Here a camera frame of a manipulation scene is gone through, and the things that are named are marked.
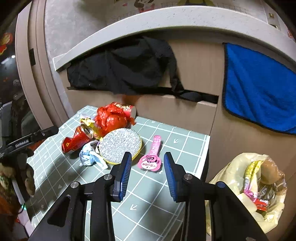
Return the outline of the left gloved hand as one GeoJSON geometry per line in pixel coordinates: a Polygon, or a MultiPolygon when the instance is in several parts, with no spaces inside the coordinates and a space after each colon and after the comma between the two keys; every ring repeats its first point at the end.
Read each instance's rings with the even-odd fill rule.
{"type": "Polygon", "coordinates": [[[12,182],[20,204],[24,204],[35,195],[34,170],[27,163],[27,159],[33,155],[31,149],[6,157],[1,154],[1,175],[12,182]]]}

